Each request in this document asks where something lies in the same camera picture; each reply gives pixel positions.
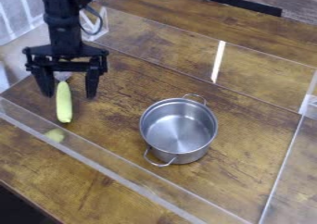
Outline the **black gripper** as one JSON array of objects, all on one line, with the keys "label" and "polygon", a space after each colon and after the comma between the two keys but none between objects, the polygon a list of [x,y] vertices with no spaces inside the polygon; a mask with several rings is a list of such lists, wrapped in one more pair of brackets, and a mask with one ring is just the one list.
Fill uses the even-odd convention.
[{"label": "black gripper", "polygon": [[31,71],[41,94],[55,93],[53,71],[87,71],[86,94],[96,95],[99,76],[108,71],[108,51],[88,46],[82,41],[79,16],[68,18],[44,17],[51,43],[25,47],[25,70]]}]

